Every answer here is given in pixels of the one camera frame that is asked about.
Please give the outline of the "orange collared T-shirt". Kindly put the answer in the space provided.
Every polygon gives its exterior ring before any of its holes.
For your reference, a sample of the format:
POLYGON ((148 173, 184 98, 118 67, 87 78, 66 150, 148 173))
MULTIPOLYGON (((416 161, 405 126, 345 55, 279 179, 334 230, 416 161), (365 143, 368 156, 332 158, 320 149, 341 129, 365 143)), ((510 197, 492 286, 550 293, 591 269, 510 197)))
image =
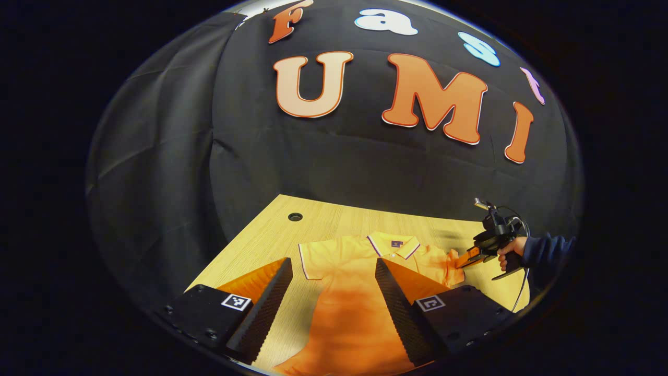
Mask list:
POLYGON ((410 302, 465 279, 456 250, 411 235, 373 232, 302 243, 299 255, 305 277, 324 288, 307 344, 274 368, 289 376, 393 376, 415 369, 375 279, 378 259, 417 273, 418 286, 405 293, 410 302))

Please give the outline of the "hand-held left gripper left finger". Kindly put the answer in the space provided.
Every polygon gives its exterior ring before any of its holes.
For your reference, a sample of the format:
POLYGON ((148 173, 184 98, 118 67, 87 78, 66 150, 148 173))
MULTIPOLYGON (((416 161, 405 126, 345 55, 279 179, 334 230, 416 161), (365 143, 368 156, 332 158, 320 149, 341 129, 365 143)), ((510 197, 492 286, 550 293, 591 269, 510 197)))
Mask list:
POLYGON ((293 280, 289 257, 219 287, 195 286, 164 306, 164 323, 217 356, 251 364, 293 280))

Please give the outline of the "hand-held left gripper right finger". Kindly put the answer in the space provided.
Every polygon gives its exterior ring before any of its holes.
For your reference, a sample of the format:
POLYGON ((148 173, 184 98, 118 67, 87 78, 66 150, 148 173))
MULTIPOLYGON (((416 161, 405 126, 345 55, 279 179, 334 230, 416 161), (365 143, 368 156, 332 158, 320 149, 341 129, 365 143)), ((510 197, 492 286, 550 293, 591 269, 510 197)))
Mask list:
POLYGON ((375 280, 415 366, 473 351, 514 317, 474 286, 449 289, 384 258, 376 262, 375 280))

